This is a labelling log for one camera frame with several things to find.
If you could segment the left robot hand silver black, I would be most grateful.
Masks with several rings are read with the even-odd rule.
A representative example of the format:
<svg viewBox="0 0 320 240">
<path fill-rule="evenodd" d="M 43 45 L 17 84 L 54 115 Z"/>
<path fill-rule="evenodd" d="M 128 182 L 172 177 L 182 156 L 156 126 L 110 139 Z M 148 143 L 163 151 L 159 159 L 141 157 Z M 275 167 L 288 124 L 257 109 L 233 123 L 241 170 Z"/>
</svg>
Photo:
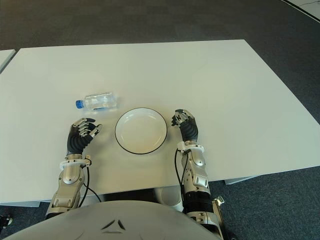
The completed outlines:
<svg viewBox="0 0 320 240">
<path fill-rule="evenodd" d="M 82 155 L 84 149 L 101 132 L 102 124 L 95 125 L 95 119 L 81 118 L 70 126 L 66 155 Z"/>
</svg>

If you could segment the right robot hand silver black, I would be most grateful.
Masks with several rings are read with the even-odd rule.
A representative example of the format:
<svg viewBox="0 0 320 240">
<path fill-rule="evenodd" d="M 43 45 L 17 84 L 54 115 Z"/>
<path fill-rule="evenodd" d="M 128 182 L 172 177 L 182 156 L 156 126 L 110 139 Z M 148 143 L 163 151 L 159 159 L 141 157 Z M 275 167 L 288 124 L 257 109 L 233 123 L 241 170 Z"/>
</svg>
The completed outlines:
<svg viewBox="0 0 320 240">
<path fill-rule="evenodd" d="M 176 109 L 171 118 L 171 125 L 178 126 L 183 142 L 198 141 L 198 127 L 195 117 L 186 109 Z"/>
</svg>

